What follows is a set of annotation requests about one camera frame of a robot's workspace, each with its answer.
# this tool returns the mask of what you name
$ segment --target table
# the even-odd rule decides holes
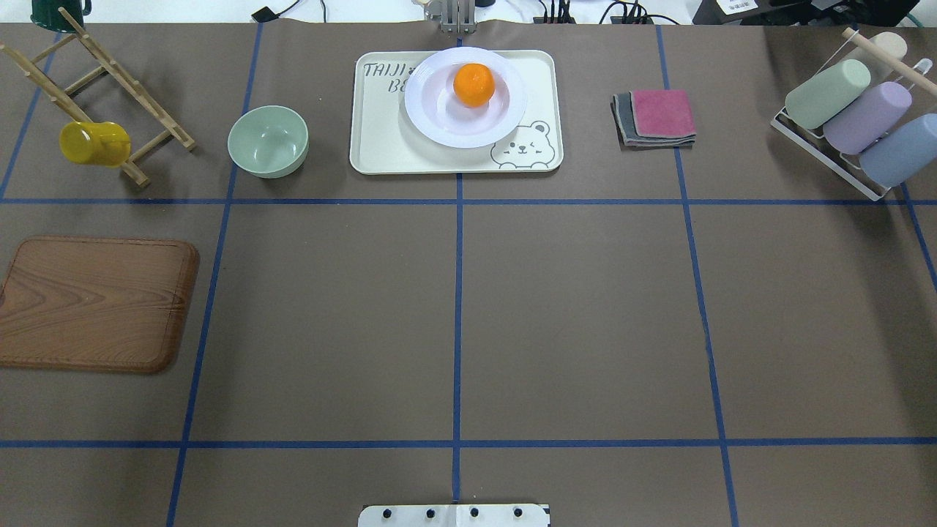
[[[4,525],[354,525],[453,499],[557,526],[937,522],[935,169],[871,203],[768,126],[838,29],[483,23],[466,44],[555,58],[566,158],[464,176],[348,162],[354,61],[456,45],[432,23],[89,29],[200,146],[143,161],[141,193],[69,165],[67,118],[0,61],[0,262],[58,233],[181,238],[202,265],[163,373],[0,370]],[[900,31],[934,55],[934,30]],[[663,87],[698,143],[620,146],[611,95]],[[79,102],[157,132],[110,79]],[[225,138],[273,103],[310,152],[263,181]]]

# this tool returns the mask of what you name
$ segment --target metal mount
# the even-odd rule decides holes
[[[358,527],[550,527],[545,504],[371,505]]]
[[[475,0],[417,0],[427,20],[439,21],[443,33],[475,33]]]

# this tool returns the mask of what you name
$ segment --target white plastic base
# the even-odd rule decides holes
[[[549,505],[371,505],[358,527],[549,527]]]

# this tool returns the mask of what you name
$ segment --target wooden drying rack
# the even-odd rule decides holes
[[[140,105],[151,114],[159,124],[165,128],[160,132],[155,138],[150,140],[147,144],[142,146],[139,150],[130,155],[127,160],[120,165],[120,168],[124,173],[126,173],[138,187],[144,188],[150,184],[150,178],[143,173],[143,170],[137,166],[137,161],[148,154],[151,150],[156,148],[158,145],[162,144],[170,137],[179,141],[188,150],[189,152],[195,148],[195,140],[192,139],[190,135],[181,127],[179,123],[169,115],[162,106],[146,91],[146,89],[140,84],[140,81],[133,78],[130,73],[121,66],[110,53],[104,50],[104,48],[94,40],[90,34],[78,23],[68,11],[64,8],[58,9],[59,13],[68,21],[69,24],[75,29],[75,33],[69,34],[55,42],[49,48],[46,48],[42,53],[36,55],[36,58],[29,60],[26,55],[22,54],[18,50],[14,50],[6,46],[3,42],[0,42],[0,51],[6,53],[12,58],[16,64],[23,70],[26,74],[26,78],[35,83],[42,89],[43,92],[49,99],[62,109],[63,112],[67,113],[69,117],[79,122],[92,122],[91,117],[82,110],[82,108],[75,102],[71,97],[72,94],[78,90],[85,87],[88,83],[103,75],[104,73],[110,73],[111,76],[134,98]],[[46,75],[42,69],[37,65],[39,61],[46,58],[52,53],[55,53],[57,50],[61,49],[63,46],[68,44],[73,40],[78,40],[82,46],[95,59],[98,61],[99,66],[92,69],[85,75],[83,75],[79,80],[75,81],[67,88],[61,88],[56,84],[52,79]]]

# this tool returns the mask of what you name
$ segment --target dark green mug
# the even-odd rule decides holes
[[[91,14],[91,0],[33,0],[33,14],[30,20],[39,27],[59,33],[74,33],[75,28],[58,12],[58,8],[65,8],[68,14],[84,27],[84,17]]]

